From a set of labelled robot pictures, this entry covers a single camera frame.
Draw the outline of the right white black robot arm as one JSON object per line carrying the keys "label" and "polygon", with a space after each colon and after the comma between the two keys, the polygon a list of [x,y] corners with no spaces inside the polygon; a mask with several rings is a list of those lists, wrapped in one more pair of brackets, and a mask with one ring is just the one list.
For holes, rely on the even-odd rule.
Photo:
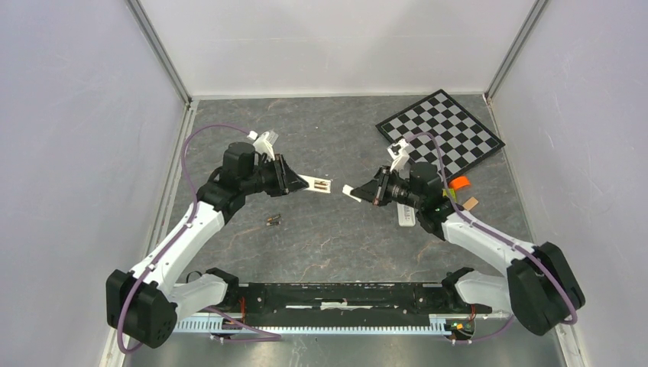
{"label": "right white black robot arm", "polygon": [[397,203],[411,208],[429,234],[477,255],[499,272],[460,275],[442,289],[443,306],[460,312],[469,304],[511,313],[531,333],[542,336],[559,324],[573,325],[585,295],[558,245],[516,239],[473,216],[444,195],[445,179],[436,165],[415,163],[407,178],[382,166],[349,195],[374,206]]}

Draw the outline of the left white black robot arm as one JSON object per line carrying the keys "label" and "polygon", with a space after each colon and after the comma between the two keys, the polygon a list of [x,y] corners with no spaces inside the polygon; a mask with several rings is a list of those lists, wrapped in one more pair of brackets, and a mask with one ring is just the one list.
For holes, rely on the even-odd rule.
{"label": "left white black robot arm", "polygon": [[309,188],[281,154],[259,153],[247,142],[231,143],[194,202],[171,233],[130,271],[113,271],[106,281],[109,326],[150,347],[161,346],[176,324],[217,306],[234,310],[240,291],[223,276],[205,273],[183,285],[183,269],[244,206],[248,196],[284,196]]}

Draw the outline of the white small remote battery cover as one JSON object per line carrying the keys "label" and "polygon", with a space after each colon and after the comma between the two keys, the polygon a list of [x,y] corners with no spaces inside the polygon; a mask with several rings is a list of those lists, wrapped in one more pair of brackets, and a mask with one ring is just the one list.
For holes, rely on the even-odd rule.
{"label": "white small remote battery cover", "polygon": [[345,185],[343,186],[343,188],[342,188],[342,193],[345,194],[346,196],[348,196],[349,198],[351,198],[351,199],[357,201],[358,203],[360,203],[360,202],[361,202],[361,199],[360,199],[360,198],[357,198],[356,196],[354,196],[354,195],[352,194],[352,191],[353,191],[353,190],[354,190],[353,187],[349,186],[348,184],[345,184]]}

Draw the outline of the white remote control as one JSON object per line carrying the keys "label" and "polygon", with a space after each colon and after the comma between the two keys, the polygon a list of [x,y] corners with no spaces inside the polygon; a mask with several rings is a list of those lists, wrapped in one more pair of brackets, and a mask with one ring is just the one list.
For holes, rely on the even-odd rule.
{"label": "white remote control", "polygon": [[401,227],[413,227],[416,225],[416,214],[414,208],[397,204],[398,224]]}

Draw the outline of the small white remote with buttons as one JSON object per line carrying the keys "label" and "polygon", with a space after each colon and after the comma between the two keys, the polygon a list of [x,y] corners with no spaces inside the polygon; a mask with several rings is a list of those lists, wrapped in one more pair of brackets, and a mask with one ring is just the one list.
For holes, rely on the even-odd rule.
{"label": "small white remote with buttons", "polygon": [[311,177],[303,174],[300,174],[300,178],[307,183],[307,188],[305,188],[305,191],[310,191],[315,193],[325,193],[325,194],[331,193],[331,189],[332,189],[331,180],[327,180],[319,177]]}

